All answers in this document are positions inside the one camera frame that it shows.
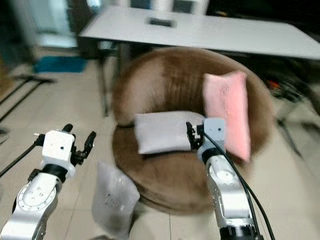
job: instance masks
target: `pink pillow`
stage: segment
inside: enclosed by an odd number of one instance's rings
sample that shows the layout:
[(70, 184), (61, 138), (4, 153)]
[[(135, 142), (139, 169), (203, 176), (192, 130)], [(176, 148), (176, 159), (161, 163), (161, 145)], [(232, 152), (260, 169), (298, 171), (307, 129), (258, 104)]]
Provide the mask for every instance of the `pink pillow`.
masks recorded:
[(225, 120), (225, 149), (248, 162), (250, 131), (246, 74), (241, 71), (223, 76), (205, 74), (203, 96), (206, 116)]

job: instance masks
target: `blue mat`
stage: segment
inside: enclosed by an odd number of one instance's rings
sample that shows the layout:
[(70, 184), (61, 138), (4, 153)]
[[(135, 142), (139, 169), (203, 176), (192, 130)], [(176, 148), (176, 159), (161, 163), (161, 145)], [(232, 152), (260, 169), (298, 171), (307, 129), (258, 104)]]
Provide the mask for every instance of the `blue mat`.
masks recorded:
[(87, 60), (79, 56), (44, 56), (34, 66), (36, 73), (81, 73)]

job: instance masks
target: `grey plastic bag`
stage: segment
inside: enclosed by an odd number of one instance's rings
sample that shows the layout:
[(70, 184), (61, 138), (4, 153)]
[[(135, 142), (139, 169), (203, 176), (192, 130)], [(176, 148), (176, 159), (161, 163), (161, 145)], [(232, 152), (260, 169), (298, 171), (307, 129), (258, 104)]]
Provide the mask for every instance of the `grey plastic bag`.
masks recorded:
[(127, 240), (140, 194), (133, 181), (118, 168), (99, 161), (92, 217), (113, 238)]

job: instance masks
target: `brown cushioned chair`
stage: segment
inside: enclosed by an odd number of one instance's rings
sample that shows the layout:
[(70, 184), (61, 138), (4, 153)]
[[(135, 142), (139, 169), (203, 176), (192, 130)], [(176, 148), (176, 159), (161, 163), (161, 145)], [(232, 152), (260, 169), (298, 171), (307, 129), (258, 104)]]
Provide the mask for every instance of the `brown cushioned chair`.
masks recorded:
[(113, 90), (117, 127), (112, 149), (115, 164), (136, 184), (141, 201), (164, 212), (200, 213), (212, 209), (205, 166), (194, 152), (139, 155), (134, 133), (135, 114), (191, 111), (204, 115), (203, 76), (235, 70), (247, 74), (251, 153), (271, 135), (272, 102), (267, 88), (240, 63), (208, 50), (170, 47), (133, 61)]

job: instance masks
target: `grey pillow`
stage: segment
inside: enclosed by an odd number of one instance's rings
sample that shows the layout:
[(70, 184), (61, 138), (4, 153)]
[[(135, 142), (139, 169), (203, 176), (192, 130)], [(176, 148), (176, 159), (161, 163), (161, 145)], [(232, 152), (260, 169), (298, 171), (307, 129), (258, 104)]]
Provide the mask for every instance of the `grey pillow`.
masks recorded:
[(190, 151), (186, 122), (200, 125), (205, 117), (191, 111), (168, 111), (135, 115), (139, 154)]

